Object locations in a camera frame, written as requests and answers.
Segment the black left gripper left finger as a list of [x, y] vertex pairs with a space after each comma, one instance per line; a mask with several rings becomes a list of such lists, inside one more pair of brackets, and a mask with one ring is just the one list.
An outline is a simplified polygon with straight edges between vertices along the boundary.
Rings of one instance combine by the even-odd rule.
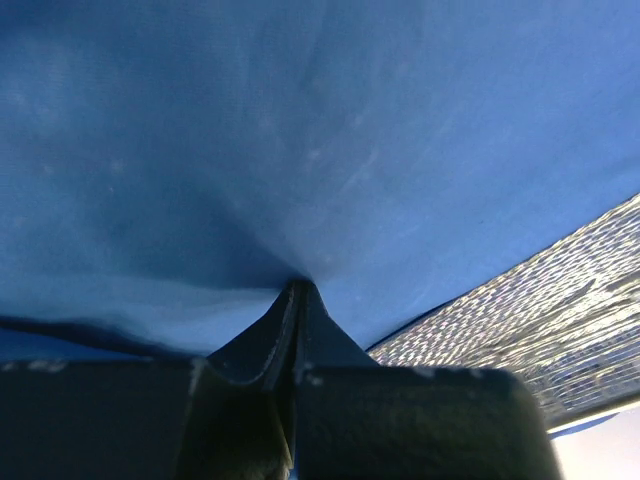
[[287, 478], [296, 306], [283, 291], [207, 357], [3, 361], [2, 477]]

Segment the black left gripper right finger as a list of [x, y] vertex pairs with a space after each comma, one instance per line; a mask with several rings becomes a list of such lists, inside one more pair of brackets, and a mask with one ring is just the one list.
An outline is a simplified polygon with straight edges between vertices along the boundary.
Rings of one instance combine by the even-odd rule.
[[293, 286], [302, 479], [556, 479], [538, 404], [500, 369], [384, 367]]

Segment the blue surgical cloth wrap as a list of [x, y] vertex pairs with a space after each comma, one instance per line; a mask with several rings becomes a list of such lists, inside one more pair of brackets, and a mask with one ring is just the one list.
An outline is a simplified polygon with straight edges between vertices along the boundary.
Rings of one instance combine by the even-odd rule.
[[5, 1], [1, 356], [369, 346], [639, 189], [635, 1]]

